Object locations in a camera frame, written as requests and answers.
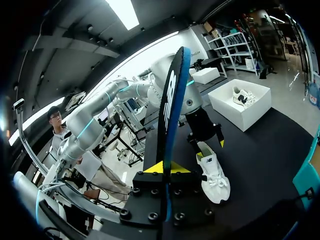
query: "black hair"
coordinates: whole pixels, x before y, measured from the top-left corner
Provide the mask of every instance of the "black hair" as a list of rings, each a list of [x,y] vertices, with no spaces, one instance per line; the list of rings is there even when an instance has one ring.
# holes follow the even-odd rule
[[[59,111],[60,111],[59,107],[52,106],[50,107],[49,111],[46,113],[46,117],[48,118],[48,120],[50,120],[51,115],[56,114]]]

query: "new balance logo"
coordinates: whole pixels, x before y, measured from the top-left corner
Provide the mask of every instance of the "new balance logo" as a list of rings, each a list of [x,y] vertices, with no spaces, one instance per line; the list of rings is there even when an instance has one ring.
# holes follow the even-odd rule
[[[247,97],[245,98],[245,96],[243,96],[243,95],[240,95],[239,97],[238,97],[238,100],[239,101],[241,101],[243,104],[245,104],[246,102],[247,102]]]
[[[168,123],[169,123],[169,118],[171,113],[172,100],[175,94],[175,88],[176,88],[176,75],[175,75],[175,72],[172,70],[170,75],[168,90],[166,92],[167,102],[164,104],[164,111],[163,111],[166,131],[168,130]]]

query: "white robotic arm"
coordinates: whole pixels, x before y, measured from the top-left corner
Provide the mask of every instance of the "white robotic arm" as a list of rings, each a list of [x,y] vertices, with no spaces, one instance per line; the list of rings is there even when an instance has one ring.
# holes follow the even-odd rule
[[[152,105],[159,107],[174,57],[174,54],[170,54],[153,63],[149,81],[136,81],[129,85],[126,79],[117,79],[108,84],[97,96],[77,107],[66,121],[66,126],[72,135],[61,143],[58,150],[58,158],[62,163],[60,169],[74,167],[80,156],[94,149],[102,141],[106,130],[93,116],[100,113],[113,100],[113,104],[116,105],[134,97],[148,98]],[[192,114],[203,104],[200,93],[193,83],[189,76],[181,109],[182,115]]]

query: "man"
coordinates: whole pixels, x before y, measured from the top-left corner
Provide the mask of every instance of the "man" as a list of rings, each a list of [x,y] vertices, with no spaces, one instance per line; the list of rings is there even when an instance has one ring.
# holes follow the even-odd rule
[[[52,152],[57,154],[62,140],[69,136],[69,130],[62,126],[62,117],[57,106],[53,106],[47,112],[49,123],[53,126]],[[87,181],[104,188],[110,195],[121,201],[128,199],[130,188],[92,151],[87,151],[81,156],[74,167]]]

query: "yellow triangle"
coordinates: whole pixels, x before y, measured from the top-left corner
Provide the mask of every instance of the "yellow triangle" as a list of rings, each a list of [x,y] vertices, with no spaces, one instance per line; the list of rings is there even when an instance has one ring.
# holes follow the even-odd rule
[[[147,170],[143,171],[144,173],[153,173],[157,172],[160,174],[164,173],[164,162],[160,161],[157,164],[153,165],[152,167],[148,168]],[[175,174],[177,172],[181,173],[190,173],[189,170],[185,169],[184,167],[180,166],[179,164],[175,163],[174,161],[171,162],[171,173]]]

